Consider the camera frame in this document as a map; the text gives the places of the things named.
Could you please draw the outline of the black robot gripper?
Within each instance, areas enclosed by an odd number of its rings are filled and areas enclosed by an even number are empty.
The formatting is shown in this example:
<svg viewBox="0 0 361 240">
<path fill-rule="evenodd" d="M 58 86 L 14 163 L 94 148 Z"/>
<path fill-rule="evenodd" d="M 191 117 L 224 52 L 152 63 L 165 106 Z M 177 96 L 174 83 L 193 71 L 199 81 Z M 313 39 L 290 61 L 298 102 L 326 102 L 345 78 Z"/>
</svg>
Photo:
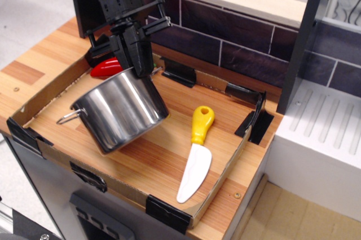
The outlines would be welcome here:
<svg viewBox="0 0 361 240">
<path fill-rule="evenodd" d="M 93 32 L 88 31 L 90 55 L 115 56 L 123 70 L 134 67 L 138 77 L 150 75 L 153 71 L 150 36 L 171 26 L 164 9 L 165 0 L 98 1 L 111 35 L 96 40 Z"/>
</svg>

